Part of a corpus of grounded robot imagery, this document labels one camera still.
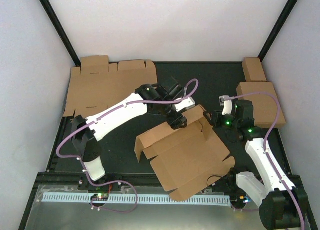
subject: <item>brown cardboard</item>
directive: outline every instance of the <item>brown cardboard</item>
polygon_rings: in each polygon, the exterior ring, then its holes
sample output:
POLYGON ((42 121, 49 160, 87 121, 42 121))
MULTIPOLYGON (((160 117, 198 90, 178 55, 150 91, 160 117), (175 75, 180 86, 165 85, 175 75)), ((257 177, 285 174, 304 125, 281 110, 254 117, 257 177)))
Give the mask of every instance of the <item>brown cardboard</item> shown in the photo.
POLYGON ((134 151, 153 158, 151 166, 170 197, 183 201, 224 176, 235 165, 234 157, 212 130, 198 105, 185 113, 188 126, 173 130, 167 123, 137 136, 134 151))
MULTIPOLYGON (((277 97, 274 85, 271 82, 245 82, 240 83, 236 89, 238 95, 248 94, 253 92, 267 92, 277 97)), ((269 128, 275 120, 277 113, 277 105, 275 101, 263 94, 250 95, 242 99, 250 100, 253 103, 254 111, 253 117, 255 124, 261 128, 269 128)), ((286 124, 286 119, 282 110, 280 110, 279 119, 275 125, 276 128, 280 128, 286 124)))
POLYGON ((146 83, 157 83, 156 67, 150 60, 109 64, 106 55, 81 58, 81 67, 71 68, 63 116, 98 114, 146 83))
POLYGON ((256 57, 244 58, 242 62, 243 72, 246 82, 267 81, 261 61, 256 57))

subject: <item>wall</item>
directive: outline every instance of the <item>wall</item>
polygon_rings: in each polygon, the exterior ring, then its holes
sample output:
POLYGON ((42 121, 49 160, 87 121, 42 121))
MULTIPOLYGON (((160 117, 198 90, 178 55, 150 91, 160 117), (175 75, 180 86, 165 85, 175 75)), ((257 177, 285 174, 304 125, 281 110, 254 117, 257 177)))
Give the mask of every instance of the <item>wall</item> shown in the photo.
POLYGON ((38 0, 0 0, 0 229, 18 229, 62 116, 70 59, 38 0))
POLYGON ((80 57, 242 61, 287 0, 50 0, 80 57))
POLYGON ((280 130, 292 170, 300 174, 320 224, 320 5, 299 0, 263 65, 288 124, 280 130))

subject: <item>black mat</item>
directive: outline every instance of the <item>black mat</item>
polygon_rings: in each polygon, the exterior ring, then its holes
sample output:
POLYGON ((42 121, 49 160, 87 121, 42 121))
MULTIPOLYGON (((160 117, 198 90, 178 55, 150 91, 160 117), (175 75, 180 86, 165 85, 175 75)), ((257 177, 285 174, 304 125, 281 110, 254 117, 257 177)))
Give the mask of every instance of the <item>black mat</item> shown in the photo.
MULTIPOLYGON (((192 78, 197 78, 199 88, 193 98, 197 104, 201 104, 208 111, 220 109, 219 96, 235 96, 236 87, 240 82, 245 81, 240 62, 156 62, 155 65, 159 83, 170 76, 173 76, 182 85, 192 78)), ((150 161, 143 154, 138 163, 134 153, 135 140, 137 135, 164 121, 165 118, 162 116, 146 114, 128 121, 105 136, 100 144, 104 149, 101 159, 106 172, 154 173, 150 161)), ((70 133, 70 122, 69 118, 64 136, 70 133)), ((217 129, 216 132, 235 157, 236 166, 247 166, 248 170, 258 173, 255 164, 240 143, 230 142, 226 138, 224 129, 217 129)), ((286 170, 286 158, 283 155, 282 143, 276 130, 271 133, 269 144, 280 165, 286 170)), ((71 154, 76 153, 76 150, 72 143, 68 142, 62 148, 61 153, 71 154)), ((77 160, 58 160, 56 172, 80 171, 82 168, 77 160)))

